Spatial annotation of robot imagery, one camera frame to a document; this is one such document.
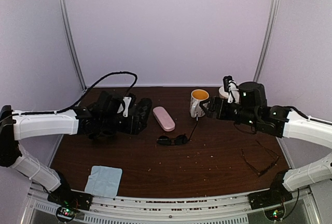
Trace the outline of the pink glasses case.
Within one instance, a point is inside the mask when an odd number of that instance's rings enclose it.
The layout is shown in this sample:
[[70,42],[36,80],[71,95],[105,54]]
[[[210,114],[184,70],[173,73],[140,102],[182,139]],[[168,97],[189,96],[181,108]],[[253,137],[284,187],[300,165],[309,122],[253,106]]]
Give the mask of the pink glasses case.
[[175,122],[164,107],[155,107],[153,109],[153,115],[164,131],[171,132],[175,130]]

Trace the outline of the black sunglasses dark lenses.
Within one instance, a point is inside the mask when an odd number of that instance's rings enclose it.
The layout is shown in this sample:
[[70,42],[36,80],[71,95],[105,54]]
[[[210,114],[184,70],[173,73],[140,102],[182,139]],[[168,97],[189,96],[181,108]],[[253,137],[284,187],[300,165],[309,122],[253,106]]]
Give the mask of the black sunglasses dark lenses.
[[170,138],[166,135],[162,135],[157,138],[156,143],[159,145],[162,145],[162,146],[181,146],[181,145],[187,144],[191,140],[191,138],[197,128],[197,125],[199,122],[199,117],[196,116],[195,120],[196,120],[195,126],[189,136],[187,136],[186,134],[181,134],[181,135],[178,135],[177,137]]

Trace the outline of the black glasses case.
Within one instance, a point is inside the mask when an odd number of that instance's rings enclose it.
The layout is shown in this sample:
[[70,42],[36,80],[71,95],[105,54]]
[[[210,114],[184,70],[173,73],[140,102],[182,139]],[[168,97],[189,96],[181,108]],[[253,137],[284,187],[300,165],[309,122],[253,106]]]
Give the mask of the black glasses case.
[[150,98],[141,99],[136,106],[136,116],[139,118],[139,127],[141,130],[147,127],[151,108],[152,100]]

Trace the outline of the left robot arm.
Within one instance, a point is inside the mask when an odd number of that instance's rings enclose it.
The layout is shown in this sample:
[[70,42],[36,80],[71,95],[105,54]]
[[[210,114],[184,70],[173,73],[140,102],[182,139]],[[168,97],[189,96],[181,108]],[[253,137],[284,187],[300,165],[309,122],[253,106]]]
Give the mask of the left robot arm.
[[88,107],[67,110],[23,112],[5,105],[1,109],[1,166],[11,167],[40,183],[63,205],[75,200],[64,176],[32,157],[19,141],[49,135],[113,136],[117,132],[137,135],[147,127],[152,107],[149,98],[136,101],[134,94],[117,97],[102,91]]

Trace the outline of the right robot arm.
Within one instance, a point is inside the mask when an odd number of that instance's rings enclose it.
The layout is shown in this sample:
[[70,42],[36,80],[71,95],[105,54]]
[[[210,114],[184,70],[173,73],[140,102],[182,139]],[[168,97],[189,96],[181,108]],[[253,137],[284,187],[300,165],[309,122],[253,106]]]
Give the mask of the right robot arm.
[[[209,118],[230,120],[245,124],[278,138],[295,138],[331,148],[331,122],[307,116],[294,106],[269,107],[265,87],[254,81],[237,85],[231,78],[224,78],[227,99],[209,97],[200,107]],[[286,195],[303,186],[331,179],[331,154],[302,166],[279,173],[276,185],[266,192],[266,200],[277,204]]]

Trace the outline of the patterned mug yellow inside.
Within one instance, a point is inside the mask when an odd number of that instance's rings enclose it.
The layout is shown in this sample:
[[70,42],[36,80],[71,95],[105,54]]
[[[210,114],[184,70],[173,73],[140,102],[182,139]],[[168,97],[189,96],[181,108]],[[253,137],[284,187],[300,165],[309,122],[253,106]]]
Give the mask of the patterned mug yellow inside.
[[200,118],[205,115],[200,103],[207,100],[209,96],[209,93],[203,89],[195,89],[191,92],[189,112],[192,118]]

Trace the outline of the white ceramic bowl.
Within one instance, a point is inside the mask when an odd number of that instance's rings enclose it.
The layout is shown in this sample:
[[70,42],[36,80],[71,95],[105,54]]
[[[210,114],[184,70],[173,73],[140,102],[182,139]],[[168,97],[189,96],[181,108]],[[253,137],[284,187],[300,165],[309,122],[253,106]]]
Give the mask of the white ceramic bowl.
[[228,99],[229,98],[229,93],[225,91],[224,87],[221,86],[218,89],[218,94],[221,99]]

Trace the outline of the left blue cleaning cloth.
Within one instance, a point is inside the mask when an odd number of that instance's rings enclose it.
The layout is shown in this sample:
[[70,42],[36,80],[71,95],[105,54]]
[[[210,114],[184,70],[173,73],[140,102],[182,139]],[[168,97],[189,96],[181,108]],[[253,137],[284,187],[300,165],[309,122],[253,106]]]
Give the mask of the left blue cleaning cloth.
[[121,177],[122,169],[94,165],[88,176],[84,192],[95,197],[115,198]]

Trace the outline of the thin black frame glasses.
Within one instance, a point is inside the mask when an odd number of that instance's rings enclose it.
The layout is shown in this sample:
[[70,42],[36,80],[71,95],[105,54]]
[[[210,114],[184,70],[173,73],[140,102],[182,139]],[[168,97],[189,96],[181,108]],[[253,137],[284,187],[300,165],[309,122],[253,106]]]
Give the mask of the thin black frame glasses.
[[116,131],[112,130],[100,130],[97,132],[93,132],[87,135],[88,139],[90,140],[97,140],[98,138],[111,138],[114,137],[116,134]]

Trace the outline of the tortoise frame glasses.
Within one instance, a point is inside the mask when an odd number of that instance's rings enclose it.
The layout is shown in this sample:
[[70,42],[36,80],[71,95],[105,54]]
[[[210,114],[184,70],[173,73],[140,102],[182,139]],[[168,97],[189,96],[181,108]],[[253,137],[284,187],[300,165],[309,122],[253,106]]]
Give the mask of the tortoise frame glasses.
[[264,146],[260,141],[255,140],[255,142],[257,145],[254,147],[254,153],[247,154],[246,151],[241,148],[241,156],[248,168],[257,175],[257,177],[262,177],[277,166],[280,155],[274,150]]

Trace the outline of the right aluminium frame post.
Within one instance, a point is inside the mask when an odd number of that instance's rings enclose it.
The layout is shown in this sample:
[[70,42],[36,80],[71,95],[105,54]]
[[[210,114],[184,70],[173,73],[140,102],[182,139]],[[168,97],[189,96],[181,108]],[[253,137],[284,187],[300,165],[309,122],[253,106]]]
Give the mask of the right aluminium frame post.
[[269,46],[270,46],[270,42],[271,42],[271,38],[272,38],[273,28],[274,28],[276,18],[278,15],[279,5],[280,5],[280,0],[271,0],[271,2],[270,2],[270,10],[269,10],[269,15],[268,15],[265,35],[263,38],[263,43],[262,43],[262,47],[261,47],[261,51],[260,51],[260,55],[259,55],[259,59],[258,59],[258,64],[257,64],[256,70],[255,70],[255,75],[253,78],[253,80],[255,82],[259,81],[259,79],[262,75],[262,71],[264,69],[264,63],[267,58],[267,54],[268,54],[268,50],[269,50]]

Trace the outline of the aluminium frame post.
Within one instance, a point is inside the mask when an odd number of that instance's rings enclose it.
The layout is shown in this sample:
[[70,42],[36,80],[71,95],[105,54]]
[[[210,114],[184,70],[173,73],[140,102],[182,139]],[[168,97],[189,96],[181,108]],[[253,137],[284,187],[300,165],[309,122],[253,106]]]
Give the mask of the aluminium frame post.
[[74,71],[76,73],[76,76],[78,78],[80,87],[83,91],[86,90],[87,86],[84,80],[84,76],[82,73],[82,69],[79,64],[75,44],[74,44],[74,39],[73,39],[73,34],[70,26],[70,20],[68,17],[68,12],[67,12],[67,6],[66,6],[66,0],[59,0],[59,5],[60,5],[60,12],[62,16],[62,21],[63,21],[63,26],[64,26],[64,32],[65,32],[65,38],[66,42],[68,45],[68,49],[70,52],[70,57],[73,62],[74,66]]
[[261,47],[261,51],[260,51],[260,55],[259,55],[259,59],[258,59],[258,64],[257,64],[256,70],[255,70],[255,75],[253,78],[253,80],[255,82],[259,81],[259,79],[262,75],[262,71],[264,69],[264,63],[267,58],[267,54],[268,54],[268,50],[269,50],[269,46],[270,46],[270,42],[271,42],[271,38],[272,38],[273,28],[274,28],[276,18],[278,15],[279,5],[280,5],[280,0],[271,0],[271,2],[270,2],[270,10],[269,10],[269,15],[268,15],[265,35],[263,38],[263,43],[262,43],[262,47]]

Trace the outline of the front aluminium rail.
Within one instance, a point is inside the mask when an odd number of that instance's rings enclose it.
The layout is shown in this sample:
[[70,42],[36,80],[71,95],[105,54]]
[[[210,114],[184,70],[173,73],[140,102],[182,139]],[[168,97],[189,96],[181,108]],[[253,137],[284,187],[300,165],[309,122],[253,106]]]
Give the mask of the front aluminium rail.
[[274,223],[272,213],[281,210],[281,223],[322,223],[311,189],[293,193],[293,199],[253,209],[248,193],[216,197],[151,199],[93,197],[88,210],[80,209],[69,223]]

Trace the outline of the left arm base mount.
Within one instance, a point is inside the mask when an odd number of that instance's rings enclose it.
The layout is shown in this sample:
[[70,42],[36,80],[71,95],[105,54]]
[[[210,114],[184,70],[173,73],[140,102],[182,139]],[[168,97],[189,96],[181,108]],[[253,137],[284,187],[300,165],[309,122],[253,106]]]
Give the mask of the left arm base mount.
[[68,223],[74,220],[80,210],[88,211],[90,209],[93,195],[73,191],[64,175],[60,172],[58,174],[60,177],[60,186],[55,191],[49,191],[45,187],[43,187],[43,190],[48,195],[48,201],[59,205],[56,210],[58,221],[60,223]]

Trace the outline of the left aluminium frame post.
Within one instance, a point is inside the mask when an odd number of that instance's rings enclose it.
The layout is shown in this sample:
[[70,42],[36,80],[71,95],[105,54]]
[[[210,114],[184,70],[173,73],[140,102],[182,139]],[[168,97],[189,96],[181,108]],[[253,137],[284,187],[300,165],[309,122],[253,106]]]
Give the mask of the left aluminium frame post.
[[86,90],[87,86],[84,80],[84,76],[82,73],[82,69],[79,64],[75,44],[74,44],[74,39],[73,39],[73,34],[70,26],[70,20],[68,17],[68,12],[67,12],[67,6],[66,6],[66,0],[59,0],[59,5],[60,5],[60,12],[62,16],[62,21],[63,21],[63,26],[64,26],[64,32],[65,32],[65,38],[66,42],[68,45],[68,49],[70,52],[70,57],[73,62],[74,66],[74,71],[76,73],[76,76],[78,78],[80,87],[83,91]]

